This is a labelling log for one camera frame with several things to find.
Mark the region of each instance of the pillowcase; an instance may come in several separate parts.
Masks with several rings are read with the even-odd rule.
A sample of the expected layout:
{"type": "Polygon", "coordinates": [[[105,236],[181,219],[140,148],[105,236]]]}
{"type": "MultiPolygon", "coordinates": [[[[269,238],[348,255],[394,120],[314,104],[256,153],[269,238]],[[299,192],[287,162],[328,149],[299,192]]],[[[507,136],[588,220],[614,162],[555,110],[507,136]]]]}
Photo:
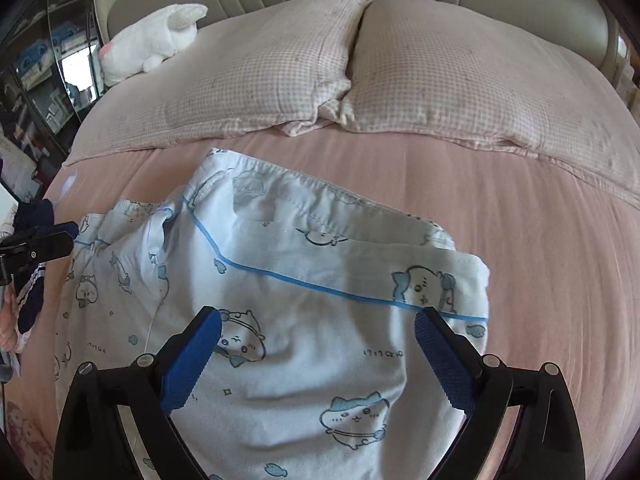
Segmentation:
{"type": "Polygon", "coordinates": [[[456,5],[377,0],[351,62],[344,128],[535,156],[640,208],[640,129],[574,52],[456,5]]]}
{"type": "Polygon", "coordinates": [[[337,109],[370,0],[291,0],[213,23],[158,69],[111,88],[66,164],[107,153],[233,137],[282,124],[295,136],[337,109]]]}

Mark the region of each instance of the pink bedsheet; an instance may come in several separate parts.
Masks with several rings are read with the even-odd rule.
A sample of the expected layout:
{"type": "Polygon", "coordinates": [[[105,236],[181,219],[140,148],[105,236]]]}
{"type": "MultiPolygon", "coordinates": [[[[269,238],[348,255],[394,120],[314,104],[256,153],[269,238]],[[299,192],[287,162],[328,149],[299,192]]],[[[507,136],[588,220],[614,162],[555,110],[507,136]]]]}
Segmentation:
{"type": "MultiPolygon", "coordinates": [[[[460,250],[491,269],[488,351],[518,367],[558,363],[588,478],[602,479],[616,465],[640,426],[640,211],[548,162],[328,126],[297,138],[266,131],[78,162],[49,190],[55,199],[76,174],[56,220],[106,212],[121,198],[160,201],[187,182],[210,146],[303,171],[444,226],[460,250]]],[[[57,428],[54,327],[67,264],[47,266],[44,309],[22,356],[22,377],[8,387],[50,441],[57,428]]],[[[506,444],[503,433],[496,450],[506,444]]],[[[487,471],[496,466],[494,456],[487,471]]]]}

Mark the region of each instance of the plush bunny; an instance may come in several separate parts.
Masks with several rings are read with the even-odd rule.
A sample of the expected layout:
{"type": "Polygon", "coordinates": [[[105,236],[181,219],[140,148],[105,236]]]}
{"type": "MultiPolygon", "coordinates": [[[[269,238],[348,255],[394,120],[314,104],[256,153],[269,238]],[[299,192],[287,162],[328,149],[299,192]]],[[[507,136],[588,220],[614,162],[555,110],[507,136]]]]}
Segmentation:
{"type": "Polygon", "coordinates": [[[196,38],[196,21],[208,10],[200,4],[170,5],[123,28],[98,53],[104,83],[113,86],[149,72],[187,48],[196,38]]]}

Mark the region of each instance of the pink blanket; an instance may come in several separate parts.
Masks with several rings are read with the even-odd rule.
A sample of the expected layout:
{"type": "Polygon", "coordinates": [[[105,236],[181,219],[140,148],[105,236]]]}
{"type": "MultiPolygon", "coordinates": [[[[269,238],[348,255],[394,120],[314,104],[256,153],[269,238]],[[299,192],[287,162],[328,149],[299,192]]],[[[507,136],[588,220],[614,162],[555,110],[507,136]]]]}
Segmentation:
{"type": "MultiPolygon", "coordinates": [[[[234,20],[211,27],[232,28],[234,20]]],[[[279,79],[290,74],[279,64],[270,78],[260,72],[260,78],[245,80],[245,71],[237,71],[243,90],[229,96],[224,78],[209,72],[218,62],[230,70],[218,58],[232,44],[223,42],[220,54],[221,40],[212,30],[201,30],[184,55],[109,90],[82,122],[67,163],[287,121],[278,114],[267,123],[250,121],[253,127],[215,127],[211,114],[226,100],[237,114],[250,113],[251,99],[242,106],[247,96],[277,103],[292,97],[290,85],[279,79]],[[223,94],[216,93],[218,85],[223,94]]],[[[320,66],[332,59],[327,48],[320,66]]],[[[640,128],[607,79],[574,52],[457,5],[376,0],[364,12],[350,65],[351,89],[340,107],[327,102],[320,114],[347,130],[428,134],[477,150],[537,157],[640,209],[640,128]]],[[[304,71],[294,72],[302,77],[304,71]]],[[[331,78],[323,81],[316,91],[331,78]]],[[[301,106],[302,93],[289,106],[301,106]]]]}
{"type": "MultiPolygon", "coordinates": [[[[329,126],[201,140],[85,160],[56,177],[56,220],[106,212],[120,198],[155,202],[186,183],[208,147],[303,171],[444,226],[491,269],[488,352],[513,366],[559,364],[580,423],[589,479],[606,476],[640,426],[640,212],[540,160],[476,152],[412,134],[350,134],[329,126]]],[[[65,260],[47,266],[45,305],[10,399],[53,441],[53,339],[65,260]]],[[[498,439],[504,448],[506,433],[498,439]]],[[[497,453],[487,474],[497,466],[497,453]]]]}

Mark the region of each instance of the cartoon print fabric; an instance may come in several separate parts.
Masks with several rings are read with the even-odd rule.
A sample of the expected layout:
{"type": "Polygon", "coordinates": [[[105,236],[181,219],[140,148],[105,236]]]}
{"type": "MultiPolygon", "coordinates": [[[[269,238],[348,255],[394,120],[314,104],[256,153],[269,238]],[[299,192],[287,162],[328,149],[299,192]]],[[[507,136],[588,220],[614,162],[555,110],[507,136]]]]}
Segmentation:
{"type": "Polygon", "coordinates": [[[336,442],[351,449],[379,442],[385,437],[385,420],[389,401],[373,392],[366,399],[335,397],[320,423],[336,442]]]}
{"type": "Polygon", "coordinates": [[[482,352],[488,269],[441,227],[215,150],[160,205],[87,218],[58,318],[60,410],[81,362],[129,365],[210,305],[222,336],[172,413],[210,478],[426,478],[452,442],[463,415],[414,317],[433,305],[482,352]]]}

